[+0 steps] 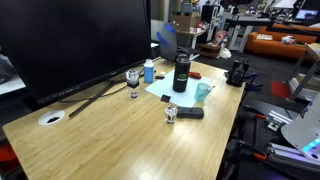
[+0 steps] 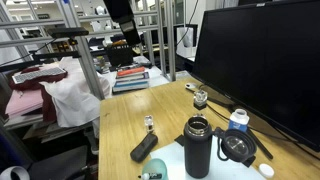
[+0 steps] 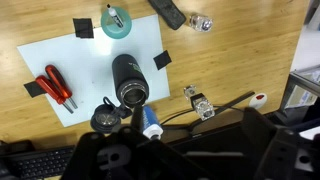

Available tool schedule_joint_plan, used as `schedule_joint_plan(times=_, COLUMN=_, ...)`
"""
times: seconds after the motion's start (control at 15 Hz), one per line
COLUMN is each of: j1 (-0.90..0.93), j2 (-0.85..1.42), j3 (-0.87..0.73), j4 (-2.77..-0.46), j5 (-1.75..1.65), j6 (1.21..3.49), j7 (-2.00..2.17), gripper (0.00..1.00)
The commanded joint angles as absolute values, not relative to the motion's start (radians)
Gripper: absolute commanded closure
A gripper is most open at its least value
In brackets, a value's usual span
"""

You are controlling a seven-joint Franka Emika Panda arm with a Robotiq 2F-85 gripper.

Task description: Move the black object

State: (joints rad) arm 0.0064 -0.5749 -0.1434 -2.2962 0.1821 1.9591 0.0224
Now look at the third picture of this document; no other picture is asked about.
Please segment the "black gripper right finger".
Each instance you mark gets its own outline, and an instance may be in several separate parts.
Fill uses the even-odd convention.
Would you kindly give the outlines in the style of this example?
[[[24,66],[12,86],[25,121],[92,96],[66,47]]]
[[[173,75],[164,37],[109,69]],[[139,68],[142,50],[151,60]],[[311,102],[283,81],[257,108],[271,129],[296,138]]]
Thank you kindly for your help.
[[[320,180],[319,135],[312,140],[244,109],[241,130],[257,154],[254,180]]]

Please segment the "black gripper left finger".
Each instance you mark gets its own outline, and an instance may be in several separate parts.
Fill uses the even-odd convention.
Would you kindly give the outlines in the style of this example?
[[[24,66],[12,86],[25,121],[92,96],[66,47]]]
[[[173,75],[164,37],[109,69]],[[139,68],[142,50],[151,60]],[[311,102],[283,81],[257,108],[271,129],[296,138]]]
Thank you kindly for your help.
[[[207,172],[160,140],[141,132],[143,107],[134,108],[131,124],[109,136],[81,136],[61,180],[201,180]]]

